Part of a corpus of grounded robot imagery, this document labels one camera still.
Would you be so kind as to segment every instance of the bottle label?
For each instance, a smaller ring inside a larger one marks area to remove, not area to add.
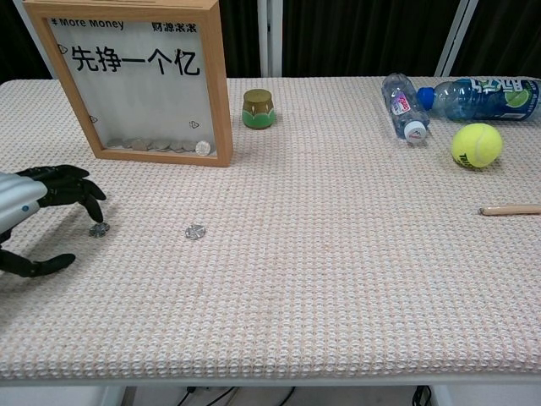
[[[411,109],[412,108],[410,107],[409,101],[407,101],[404,92],[399,91],[398,93],[396,93],[396,96],[391,101],[391,112],[395,116],[400,116],[405,112],[409,112]]]
[[[533,80],[520,79],[462,79],[470,83],[477,93],[478,106],[471,119],[510,119],[528,118],[538,104],[539,87]]]

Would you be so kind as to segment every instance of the dark background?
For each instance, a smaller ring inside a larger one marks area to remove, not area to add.
[[[432,76],[459,0],[284,0],[283,76]],[[227,76],[260,76],[257,0],[221,0]],[[479,0],[452,75],[541,77],[541,0]],[[0,83],[50,75],[12,0]]]

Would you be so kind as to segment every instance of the yellow tennis ball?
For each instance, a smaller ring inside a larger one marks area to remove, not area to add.
[[[501,154],[504,141],[497,129],[488,124],[469,124],[453,138],[451,153],[465,167],[486,167]]]

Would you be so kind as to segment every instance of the blue bottle cap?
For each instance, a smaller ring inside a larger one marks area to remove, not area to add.
[[[434,104],[434,87],[421,87],[417,91],[417,98],[425,110],[430,110]]]

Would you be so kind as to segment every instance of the robotic hand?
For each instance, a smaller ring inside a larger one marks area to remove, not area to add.
[[[89,173],[79,167],[33,167],[18,173],[0,173],[0,270],[21,277],[41,277],[60,271],[75,261],[75,255],[62,254],[48,261],[35,262],[2,250],[12,229],[41,207],[79,202],[95,222],[103,222],[98,200],[106,196]]]

